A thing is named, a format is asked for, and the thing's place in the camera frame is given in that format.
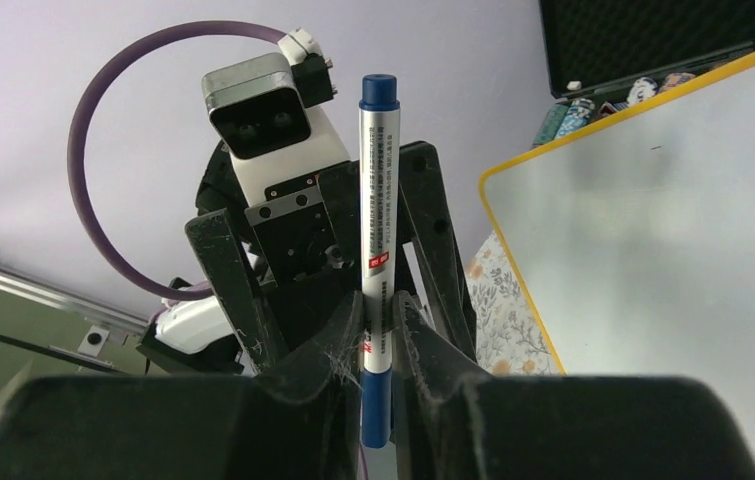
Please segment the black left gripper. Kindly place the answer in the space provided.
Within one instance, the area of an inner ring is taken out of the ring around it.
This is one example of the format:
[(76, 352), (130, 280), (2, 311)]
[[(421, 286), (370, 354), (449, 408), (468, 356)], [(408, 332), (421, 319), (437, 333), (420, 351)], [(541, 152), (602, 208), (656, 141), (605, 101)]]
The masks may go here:
[[(185, 233), (257, 374), (315, 336), (358, 288), (358, 174), (358, 162), (338, 163), (250, 207), (229, 153), (213, 151)], [(401, 147), (399, 190), (434, 328), (476, 361), (477, 317), (434, 145)]]

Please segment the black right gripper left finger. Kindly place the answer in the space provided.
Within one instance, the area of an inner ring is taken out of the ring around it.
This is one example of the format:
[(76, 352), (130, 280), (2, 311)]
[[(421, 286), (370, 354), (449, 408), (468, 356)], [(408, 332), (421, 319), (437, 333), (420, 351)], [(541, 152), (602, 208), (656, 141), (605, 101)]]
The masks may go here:
[(56, 376), (0, 412), (0, 479), (352, 479), (359, 293), (253, 377)]

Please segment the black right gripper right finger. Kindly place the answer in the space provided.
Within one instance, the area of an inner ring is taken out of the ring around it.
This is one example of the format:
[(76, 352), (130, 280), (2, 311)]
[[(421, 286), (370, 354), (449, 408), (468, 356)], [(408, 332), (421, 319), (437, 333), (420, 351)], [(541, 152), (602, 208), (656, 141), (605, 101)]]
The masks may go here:
[(393, 302), (403, 479), (755, 479), (728, 408), (682, 377), (495, 376)]

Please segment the blue white marker pen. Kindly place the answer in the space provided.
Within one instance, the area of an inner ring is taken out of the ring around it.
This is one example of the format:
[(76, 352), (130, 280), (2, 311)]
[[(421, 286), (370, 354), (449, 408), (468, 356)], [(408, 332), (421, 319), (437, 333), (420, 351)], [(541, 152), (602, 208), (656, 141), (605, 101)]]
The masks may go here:
[(397, 257), (400, 137), (397, 78), (363, 77), (359, 103), (362, 343), (361, 443), (389, 442), (392, 425), (392, 297)]

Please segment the yellow framed whiteboard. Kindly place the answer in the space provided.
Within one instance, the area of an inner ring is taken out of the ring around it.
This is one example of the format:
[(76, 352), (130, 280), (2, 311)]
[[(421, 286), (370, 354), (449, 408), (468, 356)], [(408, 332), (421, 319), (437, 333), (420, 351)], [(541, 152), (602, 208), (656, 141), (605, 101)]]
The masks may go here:
[(755, 52), (479, 191), (561, 372), (700, 380), (755, 455)]

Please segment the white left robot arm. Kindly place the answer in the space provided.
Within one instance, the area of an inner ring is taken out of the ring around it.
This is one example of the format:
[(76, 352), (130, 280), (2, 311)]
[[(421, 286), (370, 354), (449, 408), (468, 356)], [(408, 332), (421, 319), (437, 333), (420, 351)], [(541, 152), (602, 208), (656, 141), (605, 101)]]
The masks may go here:
[[(167, 305), (140, 352), (170, 373), (239, 373), (263, 370), (310, 340), (360, 285), (358, 185), (358, 166), (346, 161), (271, 186), (264, 203), (248, 207), (218, 146), (187, 234), (225, 299)], [(419, 273), (436, 330), (474, 357), (477, 318), (432, 144), (401, 148), (399, 197), (397, 239), (415, 247), (417, 260), (398, 258), (395, 286), (417, 295)]]

